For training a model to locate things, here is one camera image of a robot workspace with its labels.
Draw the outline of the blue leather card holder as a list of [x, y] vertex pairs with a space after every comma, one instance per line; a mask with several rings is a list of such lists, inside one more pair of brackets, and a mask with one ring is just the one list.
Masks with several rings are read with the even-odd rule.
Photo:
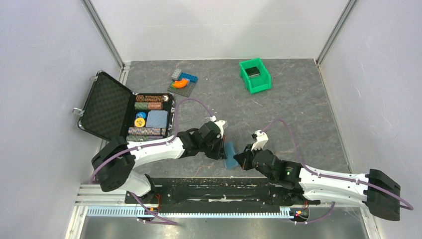
[[226, 169], [232, 169], [239, 165], [239, 163], [234, 158], [236, 152], [233, 142], [226, 142], [224, 144], [224, 152], [226, 155], [226, 159], [223, 162]]

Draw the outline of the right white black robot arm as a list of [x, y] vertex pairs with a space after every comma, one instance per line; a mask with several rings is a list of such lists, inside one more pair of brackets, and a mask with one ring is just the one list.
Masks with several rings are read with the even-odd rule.
[[368, 174], [345, 174], [319, 170], [300, 163], [280, 160], [270, 150], [252, 150], [247, 145], [234, 159], [243, 170], [254, 169], [269, 182], [287, 189], [291, 202], [336, 202], [367, 208], [388, 221], [400, 220], [400, 185], [384, 172], [370, 169]]

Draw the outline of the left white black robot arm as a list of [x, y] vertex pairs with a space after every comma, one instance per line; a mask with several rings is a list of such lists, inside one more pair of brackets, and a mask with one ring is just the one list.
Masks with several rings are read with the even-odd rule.
[[225, 159], [226, 125], [224, 120], [209, 121], [200, 128], [147, 142], [128, 142], [122, 136], [116, 137], [92, 158], [91, 181], [98, 183], [103, 192], [123, 189], [150, 203], [156, 198], [152, 179], [134, 169], [160, 160], [196, 156], [200, 152], [210, 159]]

